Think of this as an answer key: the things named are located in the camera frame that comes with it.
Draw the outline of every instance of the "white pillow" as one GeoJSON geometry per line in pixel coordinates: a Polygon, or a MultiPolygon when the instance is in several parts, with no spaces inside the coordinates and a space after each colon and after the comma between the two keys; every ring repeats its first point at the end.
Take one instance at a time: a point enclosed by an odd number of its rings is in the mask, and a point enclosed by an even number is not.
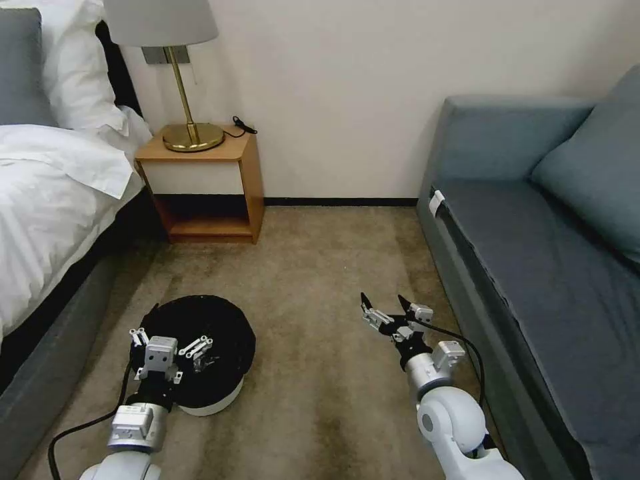
{"type": "Polygon", "coordinates": [[[107,60],[95,26],[102,0],[0,0],[3,8],[35,7],[42,15],[43,84],[58,125],[126,132],[126,116],[115,106],[107,60]]]}

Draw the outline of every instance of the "table lamp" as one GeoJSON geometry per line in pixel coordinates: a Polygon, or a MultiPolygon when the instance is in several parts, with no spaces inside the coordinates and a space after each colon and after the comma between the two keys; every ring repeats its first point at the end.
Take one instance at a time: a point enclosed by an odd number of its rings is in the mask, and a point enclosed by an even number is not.
{"type": "Polygon", "coordinates": [[[174,45],[192,45],[218,36],[208,0],[105,0],[111,39],[132,47],[163,47],[173,67],[187,116],[186,125],[170,125],[163,135],[169,150],[195,152],[219,145],[225,139],[220,127],[194,123],[187,102],[174,45]]]}

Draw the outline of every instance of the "black cable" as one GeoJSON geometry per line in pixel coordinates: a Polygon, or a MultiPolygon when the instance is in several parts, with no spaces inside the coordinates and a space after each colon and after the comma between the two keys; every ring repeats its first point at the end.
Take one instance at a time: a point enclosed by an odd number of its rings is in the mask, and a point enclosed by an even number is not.
{"type": "Polygon", "coordinates": [[[246,123],[244,123],[242,120],[240,120],[240,118],[237,115],[233,116],[233,124],[238,127],[239,129],[242,129],[242,133],[240,135],[234,135],[232,133],[229,133],[226,130],[223,130],[228,136],[233,137],[233,138],[240,138],[242,137],[245,133],[252,133],[252,134],[256,134],[258,133],[258,130],[251,128],[250,126],[248,126],[246,123]]]}
{"type": "Polygon", "coordinates": [[[58,440],[66,437],[67,435],[70,435],[72,433],[75,433],[77,431],[80,430],[84,430],[85,428],[89,428],[92,427],[94,425],[96,425],[97,423],[100,423],[104,420],[107,420],[109,418],[111,418],[112,416],[114,416],[116,414],[116,412],[118,411],[118,407],[120,405],[123,404],[123,402],[125,401],[125,396],[127,395],[127,383],[129,382],[129,371],[131,370],[131,359],[129,359],[129,362],[127,364],[127,369],[125,370],[125,374],[122,377],[122,384],[120,385],[120,396],[118,397],[118,404],[115,406],[115,408],[113,410],[111,410],[109,413],[106,413],[104,415],[102,415],[101,417],[98,417],[94,420],[88,421],[86,423],[83,423],[82,425],[78,425],[77,427],[73,427],[70,428],[68,430],[64,430],[63,432],[58,433],[52,440],[51,443],[49,444],[49,450],[47,451],[47,458],[49,460],[49,470],[51,471],[51,476],[53,478],[53,480],[61,480],[60,478],[60,472],[58,471],[58,465],[55,462],[55,444],[56,442],[58,442],[58,440]]]}
{"type": "Polygon", "coordinates": [[[436,327],[430,323],[420,321],[418,319],[416,319],[415,321],[428,329],[434,330],[436,332],[444,333],[445,335],[449,335],[450,337],[453,337],[463,342],[465,346],[468,345],[469,347],[471,347],[471,349],[475,353],[476,358],[478,359],[478,369],[480,370],[480,395],[478,396],[478,404],[480,405],[480,407],[482,407],[482,404],[485,401],[485,365],[482,362],[482,356],[480,356],[480,352],[478,348],[476,348],[476,346],[473,344],[471,340],[464,337],[463,335],[459,335],[458,333],[449,331],[444,328],[436,327]]]}

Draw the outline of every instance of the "carpet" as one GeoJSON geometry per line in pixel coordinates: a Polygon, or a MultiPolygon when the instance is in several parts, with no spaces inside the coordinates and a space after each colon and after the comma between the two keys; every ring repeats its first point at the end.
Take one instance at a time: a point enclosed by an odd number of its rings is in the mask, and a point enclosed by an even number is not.
{"type": "MultiPolygon", "coordinates": [[[[220,414],[171,412],[154,456],[163,478],[442,479],[396,350],[361,320],[360,291],[388,313],[400,313],[402,293],[433,308],[435,325],[458,330],[412,208],[270,207],[257,245],[138,242],[124,254],[82,380],[19,478],[49,478],[53,434],[113,407],[127,332],[154,304],[213,294],[244,311],[255,361],[220,414]]],[[[468,361],[455,379],[477,394],[468,361]]],[[[61,440],[62,477],[108,455],[108,435],[104,422],[61,440]]]]}

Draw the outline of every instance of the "baseboard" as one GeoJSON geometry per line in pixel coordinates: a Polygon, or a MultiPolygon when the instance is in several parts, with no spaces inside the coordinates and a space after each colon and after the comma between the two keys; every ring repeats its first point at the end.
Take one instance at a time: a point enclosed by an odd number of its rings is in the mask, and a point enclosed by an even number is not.
{"type": "Polygon", "coordinates": [[[306,198],[266,197],[265,205],[294,207],[415,207],[415,198],[306,198]]]}

